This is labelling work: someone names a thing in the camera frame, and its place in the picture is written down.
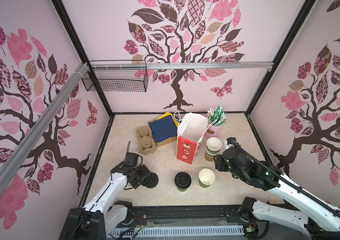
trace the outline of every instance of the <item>wallpaper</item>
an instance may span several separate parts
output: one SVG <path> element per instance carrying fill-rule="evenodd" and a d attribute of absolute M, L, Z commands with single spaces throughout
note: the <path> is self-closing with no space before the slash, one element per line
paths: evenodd
<path fill-rule="evenodd" d="M 80 60 L 49 1 L 0 7 L 7 11 L 0 15 L 1 167 Z M 7 21 L 13 15 L 15 21 Z M 97 94 L 77 84 L 0 196 L 0 238 L 58 238 L 81 197 L 107 122 Z M 82 141 L 86 136 L 91 140 Z"/>
<path fill-rule="evenodd" d="M 65 6 L 91 60 L 229 63 L 272 61 L 302 3 L 132 0 L 86 4 L 67 1 Z M 94 14 L 81 18 L 80 11 L 90 8 Z M 94 31 L 89 25 L 99 27 Z M 149 70 L 146 93 L 108 91 L 105 95 L 114 112 L 206 111 L 217 105 L 227 111 L 245 111 L 265 72 L 266 69 Z M 131 74 L 139 77 L 144 73 Z"/>
<path fill-rule="evenodd" d="M 340 207 L 340 1 L 317 4 L 252 119 L 274 163 Z"/>

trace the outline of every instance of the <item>wire mesh basket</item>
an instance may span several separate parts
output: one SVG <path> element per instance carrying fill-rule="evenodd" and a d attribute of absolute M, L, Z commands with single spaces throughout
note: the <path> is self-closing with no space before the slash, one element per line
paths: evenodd
<path fill-rule="evenodd" d="M 103 91 L 146 92 L 148 83 L 146 61 L 104 60 L 90 62 L 95 76 L 92 76 L 93 73 L 89 71 L 82 78 L 87 91 L 96 91 L 95 82 L 98 81 Z"/>

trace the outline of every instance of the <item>bundle of straws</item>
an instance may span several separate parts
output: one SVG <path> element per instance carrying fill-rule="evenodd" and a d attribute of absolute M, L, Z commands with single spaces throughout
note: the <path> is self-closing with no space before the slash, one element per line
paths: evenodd
<path fill-rule="evenodd" d="M 215 111 L 212 108 L 207 111 L 207 118 L 209 120 L 209 124 L 215 121 L 213 123 L 213 126 L 220 126 L 222 123 L 225 123 L 225 119 L 227 118 L 227 116 L 223 112 L 223 108 L 218 106 Z"/>

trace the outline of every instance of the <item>pink butterfly decal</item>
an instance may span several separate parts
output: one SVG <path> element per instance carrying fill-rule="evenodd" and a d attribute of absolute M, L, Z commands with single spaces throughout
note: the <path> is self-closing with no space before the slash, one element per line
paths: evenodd
<path fill-rule="evenodd" d="M 97 123 L 97 117 L 95 116 L 99 110 L 97 110 L 96 107 L 93 107 L 93 104 L 87 100 L 87 105 L 89 107 L 91 115 L 87 118 L 86 126 L 89 126 L 90 124 L 96 124 Z"/>
<path fill-rule="evenodd" d="M 230 79 L 229 81 L 227 81 L 225 83 L 225 85 L 223 86 L 223 88 L 211 88 L 210 90 L 213 91 L 213 93 L 216 93 L 218 97 L 220 97 L 222 99 L 222 96 L 225 93 L 231 93 L 232 94 L 232 90 L 233 88 L 230 87 L 233 84 L 233 79 Z"/>

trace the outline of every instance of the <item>white perforated rail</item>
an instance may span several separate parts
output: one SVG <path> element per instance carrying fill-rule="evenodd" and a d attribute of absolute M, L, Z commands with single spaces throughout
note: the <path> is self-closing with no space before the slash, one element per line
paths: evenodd
<path fill-rule="evenodd" d="M 118 238 L 121 233 L 129 228 L 115 228 L 111 235 Z M 128 232 L 123 238 L 130 238 L 140 228 L 135 228 L 134 232 Z M 142 230 L 136 237 L 184 237 L 184 236 L 228 236 L 244 235 L 241 225 L 235 226 L 198 226 L 198 227 L 147 227 Z"/>

